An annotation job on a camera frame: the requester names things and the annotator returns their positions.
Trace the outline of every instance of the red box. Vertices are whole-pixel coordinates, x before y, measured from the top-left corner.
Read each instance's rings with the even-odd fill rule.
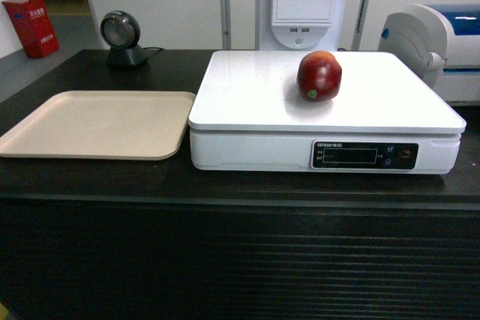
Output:
[[[2,3],[29,58],[44,58],[60,48],[44,0]]]

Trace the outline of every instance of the plastic tray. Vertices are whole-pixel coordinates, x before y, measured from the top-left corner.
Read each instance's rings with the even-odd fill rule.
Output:
[[[67,91],[0,138],[3,157],[162,160],[180,147],[195,95]]]

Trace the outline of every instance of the electronic scale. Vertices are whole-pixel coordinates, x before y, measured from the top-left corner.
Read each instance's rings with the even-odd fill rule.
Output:
[[[214,53],[190,112],[204,170],[445,174],[466,122],[397,57],[333,52],[332,100],[300,97],[299,51]]]

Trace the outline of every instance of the dark counter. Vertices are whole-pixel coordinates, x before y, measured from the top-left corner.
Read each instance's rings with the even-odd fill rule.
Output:
[[[70,90],[196,93],[212,51],[119,72],[86,50],[0,104],[0,135]],[[478,319],[480,108],[447,175],[207,172],[0,158],[0,301],[23,319]]]

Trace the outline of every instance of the apple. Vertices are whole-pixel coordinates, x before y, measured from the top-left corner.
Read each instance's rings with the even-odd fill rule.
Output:
[[[297,85],[301,97],[307,101],[320,102],[336,97],[341,79],[342,67],[330,52],[310,52],[300,61]]]

